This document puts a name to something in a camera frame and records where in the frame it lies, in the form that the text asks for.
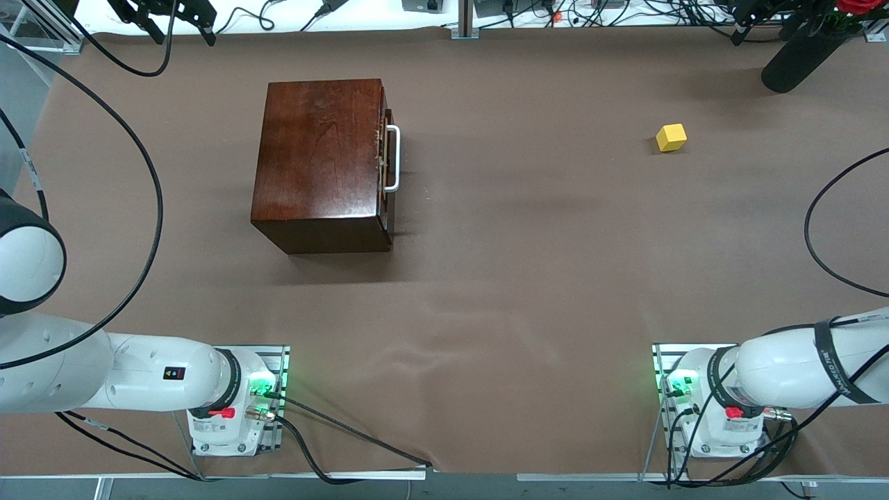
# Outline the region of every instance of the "red button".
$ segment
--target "red button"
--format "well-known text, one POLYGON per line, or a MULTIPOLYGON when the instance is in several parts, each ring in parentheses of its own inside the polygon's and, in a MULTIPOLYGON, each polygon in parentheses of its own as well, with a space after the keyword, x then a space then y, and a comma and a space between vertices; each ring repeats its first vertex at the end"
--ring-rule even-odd
POLYGON ((235 418, 235 409, 232 407, 223 408, 221 410, 210 410, 207 413, 210 415, 222 415, 222 418, 235 418))
POLYGON ((725 416, 729 418, 741 418, 744 416, 744 410, 738 407, 728 407, 725 409, 725 416))

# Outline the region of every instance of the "table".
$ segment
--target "table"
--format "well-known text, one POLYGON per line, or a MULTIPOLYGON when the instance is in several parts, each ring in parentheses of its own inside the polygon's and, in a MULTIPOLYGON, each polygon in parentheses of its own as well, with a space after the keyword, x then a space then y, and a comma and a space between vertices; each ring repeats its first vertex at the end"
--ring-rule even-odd
MULTIPOLYGON (((449 37, 177 39, 156 79, 91 47, 66 60, 130 121, 164 185, 155 268, 109 330, 289 344, 292 397, 443 472, 627 474, 642 470, 658 407, 652 343, 740 342, 884 305, 820 271, 802 239, 818 189, 885 146, 882 45, 847 44, 775 95, 758 74, 776 45, 735 48, 703 28, 449 37), (288 257, 249 222, 266 85, 351 77, 382 78, 404 130, 395 248, 288 257), (689 141, 657 152, 653 136, 676 122, 689 141)), ((131 38, 108 46, 142 68, 162 55, 131 38)), ((40 311, 100 318, 148 248, 145 166, 58 80, 32 157, 69 255, 40 311)), ((881 165, 862 169, 813 220, 827 262, 883 289, 884 182, 881 165)), ((188 459, 169 414, 89 414, 188 459)), ((886 407, 827 412, 782 472, 889 476, 874 445, 886 417, 886 407)), ((410 465, 296 422, 328 471, 410 465)), ((3 415, 0 426, 3 475, 152 472, 52 415, 3 415)), ((201 465, 306 471, 295 448, 201 465)))

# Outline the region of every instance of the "yellow block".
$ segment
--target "yellow block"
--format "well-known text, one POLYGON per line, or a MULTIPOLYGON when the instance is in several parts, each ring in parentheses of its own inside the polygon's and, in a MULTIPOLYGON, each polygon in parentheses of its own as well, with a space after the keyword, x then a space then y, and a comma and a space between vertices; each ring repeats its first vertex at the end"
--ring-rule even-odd
POLYGON ((682 124, 664 125, 654 138, 658 141, 661 153, 682 148, 682 145, 688 140, 685 137, 685 129, 682 124))

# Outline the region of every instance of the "wooden cabinet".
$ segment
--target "wooden cabinet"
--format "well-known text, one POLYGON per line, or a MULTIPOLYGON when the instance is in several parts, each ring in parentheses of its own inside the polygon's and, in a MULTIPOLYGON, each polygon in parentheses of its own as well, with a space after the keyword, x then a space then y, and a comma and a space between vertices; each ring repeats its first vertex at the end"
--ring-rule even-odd
POLYGON ((378 79, 269 84, 251 223, 287 254, 390 250, 398 135, 378 79))

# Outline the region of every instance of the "metal connector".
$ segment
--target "metal connector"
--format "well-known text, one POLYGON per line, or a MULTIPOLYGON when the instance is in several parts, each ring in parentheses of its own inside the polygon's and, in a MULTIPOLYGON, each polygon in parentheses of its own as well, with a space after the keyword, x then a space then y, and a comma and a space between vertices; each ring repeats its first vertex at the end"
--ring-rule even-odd
POLYGON ((244 412, 244 418, 251 420, 261 420, 263 422, 274 422, 277 414, 271 410, 255 408, 244 412))
POLYGON ((791 420, 793 420, 793 415, 787 410, 766 408, 763 410, 763 418, 767 418, 769 420, 777 420, 779 422, 790 422, 791 420))

